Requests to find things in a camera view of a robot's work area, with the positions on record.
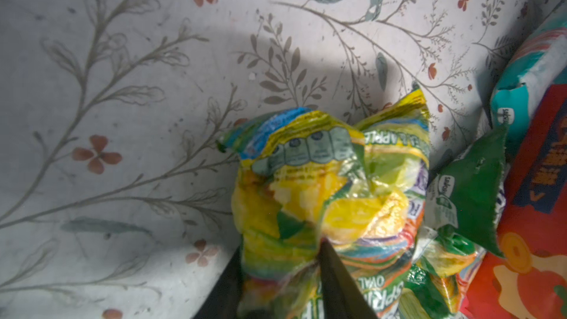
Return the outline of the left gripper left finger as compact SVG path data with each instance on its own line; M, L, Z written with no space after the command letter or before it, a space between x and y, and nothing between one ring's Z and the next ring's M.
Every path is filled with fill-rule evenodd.
M240 248L237 248L195 319L235 319L242 296L243 275Z

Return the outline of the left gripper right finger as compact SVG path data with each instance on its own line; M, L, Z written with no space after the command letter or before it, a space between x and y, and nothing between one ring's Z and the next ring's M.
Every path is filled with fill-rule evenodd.
M354 279L342 263L333 246L326 240L317 255L325 318L376 319Z

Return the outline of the red paper gift bag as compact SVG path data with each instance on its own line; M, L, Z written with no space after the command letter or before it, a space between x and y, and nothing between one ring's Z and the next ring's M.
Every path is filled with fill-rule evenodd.
M566 317L566 86L548 88L507 175L498 226L503 258L486 255L466 318Z

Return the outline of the green Fox's candy bag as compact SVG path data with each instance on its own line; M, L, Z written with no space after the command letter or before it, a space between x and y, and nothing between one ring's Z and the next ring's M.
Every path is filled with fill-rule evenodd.
M377 318L396 318L429 176L429 110L410 93L351 126L287 109L224 133L239 158L232 195L243 293L236 315L328 318L317 253L329 243Z

